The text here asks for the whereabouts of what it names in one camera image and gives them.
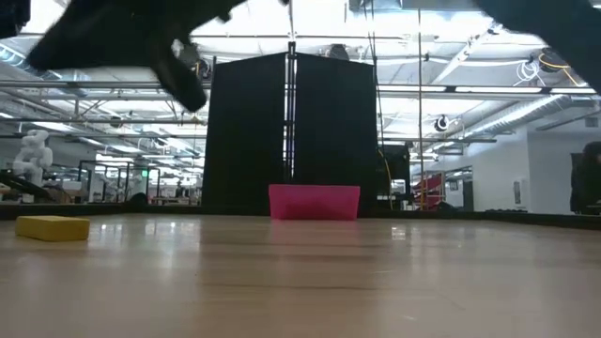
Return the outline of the white humanoid robot figure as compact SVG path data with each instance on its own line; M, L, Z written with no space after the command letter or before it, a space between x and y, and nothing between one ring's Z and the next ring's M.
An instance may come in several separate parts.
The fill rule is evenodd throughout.
M46 146L49 132L31 130L22 138L22 147L13 161L12 171L17 176L25 175L28 181L38 187L43 185L43 173L54 160L53 151Z

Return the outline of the yellow wooden block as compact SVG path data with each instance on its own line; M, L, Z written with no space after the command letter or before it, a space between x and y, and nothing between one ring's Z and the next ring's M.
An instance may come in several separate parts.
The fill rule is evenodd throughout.
M90 221L65 216L19 216L15 235L42 241L62 242L87 240Z

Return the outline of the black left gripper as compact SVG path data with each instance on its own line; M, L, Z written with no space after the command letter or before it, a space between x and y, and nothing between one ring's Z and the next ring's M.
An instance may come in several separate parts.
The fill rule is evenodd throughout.
M191 45L197 27L246 0L71 0L60 18L30 50L38 70L148 67L163 89L189 112L207 103L202 82L172 51Z

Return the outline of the red plastic bin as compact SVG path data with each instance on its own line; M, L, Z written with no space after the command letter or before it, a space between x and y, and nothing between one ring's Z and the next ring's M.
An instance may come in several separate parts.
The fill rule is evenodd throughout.
M275 220L355 221L360 196L359 186L270 184L270 216Z

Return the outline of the black workstation frame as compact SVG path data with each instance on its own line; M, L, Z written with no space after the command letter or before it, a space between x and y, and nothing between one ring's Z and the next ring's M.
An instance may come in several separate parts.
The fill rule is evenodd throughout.
M151 186L157 195L162 171L136 161L80 161L77 180L82 183L82 203L119 204L143 193L152 199Z

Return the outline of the thin metal pole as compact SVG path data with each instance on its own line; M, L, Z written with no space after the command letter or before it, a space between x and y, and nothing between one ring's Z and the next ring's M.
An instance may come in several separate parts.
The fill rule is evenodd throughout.
M417 9L417 24L418 24L418 52L419 52L419 61L418 61L418 136L419 136L419 165L420 165L420 203L419 210L426 210L426 192L425 192L425 173L424 173L424 132L423 132L423 28L422 28L422 8L418 7Z

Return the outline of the black equipment cabinet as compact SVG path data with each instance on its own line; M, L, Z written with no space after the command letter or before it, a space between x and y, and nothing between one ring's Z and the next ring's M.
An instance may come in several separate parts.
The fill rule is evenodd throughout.
M377 198L385 209L399 210L412 197L410 155L407 146L384 145L378 149Z

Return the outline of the red metal structure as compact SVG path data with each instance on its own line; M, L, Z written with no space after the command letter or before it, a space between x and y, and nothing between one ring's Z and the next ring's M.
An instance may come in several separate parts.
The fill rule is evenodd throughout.
M442 172L414 175L411 183L413 204L418 210L435 210L444 201L444 177Z

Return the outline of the black folding partition screen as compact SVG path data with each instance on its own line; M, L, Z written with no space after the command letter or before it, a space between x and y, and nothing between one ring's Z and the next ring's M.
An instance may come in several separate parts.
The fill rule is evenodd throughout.
M210 91L201 206L264 213L269 186L285 180L285 54L217 66ZM373 68L296 57L295 184L361 189L377 201L377 113Z

